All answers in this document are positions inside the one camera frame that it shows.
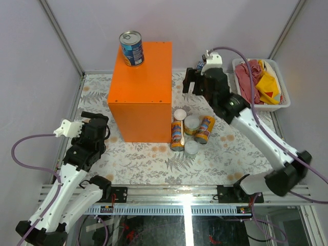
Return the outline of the upright yellow can white lid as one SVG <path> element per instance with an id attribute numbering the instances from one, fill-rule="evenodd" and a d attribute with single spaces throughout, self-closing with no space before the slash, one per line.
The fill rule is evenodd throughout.
<path id="1" fill-rule="evenodd" d="M 189 115 L 184 119 L 184 133 L 186 135 L 195 135 L 200 125 L 200 119 L 197 116 Z"/>

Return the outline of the yellow porridge can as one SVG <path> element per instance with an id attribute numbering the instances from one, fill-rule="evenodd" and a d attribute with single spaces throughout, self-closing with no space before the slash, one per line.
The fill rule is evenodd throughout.
<path id="1" fill-rule="evenodd" d="M 206 144 L 209 140 L 210 134 L 212 133 L 215 122 L 216 120 L 214 117 L 204 116 L 194 136 L 194 140 L 199 144 Z"/>

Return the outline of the blue tin can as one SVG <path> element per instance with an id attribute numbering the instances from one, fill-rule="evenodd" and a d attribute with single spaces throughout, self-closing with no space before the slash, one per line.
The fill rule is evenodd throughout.
<path id="1" fill-rule="evenodd" d="M 198 62 L 197 66 L 196 66 L 196 69 L 197 70 L 202 70 L 203 66 L 204 66 L 204 62 L 201 60 L 201 61 Z"/>
<path id="2" fill-rule="evenodd" d="M 124 61 L 128 66 L 137 67 L 144 62 L 144 51 L 141 34 L 137 31 L 126 31 L 119 36 Z"/>

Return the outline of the white plastic basket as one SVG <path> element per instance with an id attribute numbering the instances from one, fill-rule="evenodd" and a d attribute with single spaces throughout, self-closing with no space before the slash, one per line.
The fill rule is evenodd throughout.
<path id="1" fill-rule="evenodd" d="M 278 65 L 272 59 L 249 59 L 251 73 L 241 58 L 232 61 L 236 88 L 247 102 L 251 101 L 250 76 L 254 82 L 254 104 L 263 111 L 289 107 L 291 102 Z"/>

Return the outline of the rear can white lid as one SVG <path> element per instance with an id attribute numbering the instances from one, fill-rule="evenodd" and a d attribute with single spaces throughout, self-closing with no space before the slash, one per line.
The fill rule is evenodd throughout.
<path id="1" fill-rule="evenodd" d="M 174 111 L 173 117 L 175 121 L 183 121 L 187 116 L 187 113 L 183 109 L 177 109 Z"/>

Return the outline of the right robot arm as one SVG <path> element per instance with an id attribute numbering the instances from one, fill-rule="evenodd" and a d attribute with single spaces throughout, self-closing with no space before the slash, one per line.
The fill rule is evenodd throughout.
<path id="1" fill-rule="evenodd" d="M 308 151 L 299 152 L 287 145 L 271 129 L 263 133 L 264 123 L 255 119 L 250 104 L 241 96 L 230 91 L 228 77 L 221 68 L 210 68 L 202 74 L 187 68 L 183 80 L 183 93 L 194 83 L 193 94 L 203 96 L 214 113 L 228 125 L 234 127 L 266 157 L 272 170 L 256 175 L 244 175 L 234 184 L 234 197 L 245 202 L 255 193 L 271 191 L 283 197 L 307 174 L 301 164 L 311 162 Z"/>

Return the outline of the lying yellow can with spoon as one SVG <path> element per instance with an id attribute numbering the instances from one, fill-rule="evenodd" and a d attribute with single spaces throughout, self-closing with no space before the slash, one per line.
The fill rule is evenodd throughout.
<path id="1" fill-rule="evenodd" d="M 180 152 L 184 150 L 184 145 L 181 143 L 182 128 L 180 121 L 171 123 L 171 150 Z"/>

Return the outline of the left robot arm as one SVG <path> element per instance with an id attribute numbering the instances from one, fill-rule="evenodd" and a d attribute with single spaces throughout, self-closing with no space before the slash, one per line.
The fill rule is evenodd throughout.
<path id="1" fill-rule="evenodd" d="M 105 140 L 110 136 L 108 117 L 85 111 L 81 116 L 89 121 L 64 119 L 51 134 L 52 137 L 70 138 L 71 147 L 66 151 L 58 173 L 42 168 L 54 175 L 56 181 L 35 213 L 16 226 L 15 230 L 21 236 L 19 245 L 24 241 L 31 245 L 63 245 L 71 227 L 91 205 L 111 199 L 111 182 L 99 175 L 88 180 L 82 193 L 71 199 L 91 167 L 104 154 Z"/>

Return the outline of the aluminium mounting rail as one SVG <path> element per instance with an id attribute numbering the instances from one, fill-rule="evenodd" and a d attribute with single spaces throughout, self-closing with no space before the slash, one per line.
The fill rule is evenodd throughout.
<path id="1" fill-rule="evenodd" d="M 127 204 L 132 205 L 181 205 L 189 201 L 192 205 L 218 204 L 213 200 L 217 194 L 216 186 L 156 186 L 156 185 L 123 185 L 127 190 Z M 312 205 L 303 198 L 288 193 L 279 197 L 272 192 L 262 193 L 262 206 L 305 206 Z"/>

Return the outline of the yellow cloth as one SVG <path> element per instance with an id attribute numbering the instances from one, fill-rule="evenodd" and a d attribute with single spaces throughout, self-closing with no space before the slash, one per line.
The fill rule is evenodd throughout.
<path id="1" fill-rule="evenodd" d="M 260 59 L 262 77 L 255 86 L 259 91 L 260 100 L 267 105 L 278 105 L 281 101 L 281 88 L 278 77 L 272 66 L 265 60 Z"/>

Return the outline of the pink cloth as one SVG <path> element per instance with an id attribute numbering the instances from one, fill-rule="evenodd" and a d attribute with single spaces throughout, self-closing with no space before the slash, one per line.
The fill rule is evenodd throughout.
<path id="1" fill-rule="evenodd" d="M 251 74 L 253 78 L 254 88 L 254 104 L 262 105 L 263 102 L 260 100 L 259 91 L 256 89 L 256 85 L 262 77 L 262 68 L 256 59 L 249 60 L 248 63 L 251 67 Z M 248 103 L 251 103 L 251 82 L 250 74 L 246 63 L 241 63 L 235 67 L 235 75 L 238 78 L 239 88 L 241 96 L 246 99 Z"/>

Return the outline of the orange wooden box shelf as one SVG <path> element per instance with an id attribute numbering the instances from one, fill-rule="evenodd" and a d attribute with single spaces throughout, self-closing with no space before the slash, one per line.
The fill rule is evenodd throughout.
<path id="1" fill-rule="evenodd" d="M 144 62 L 125 64 L 117 53 L 107 99 L 108 107 L 125 142 L 171 140 L 172 43 L 144 42 Z"/>

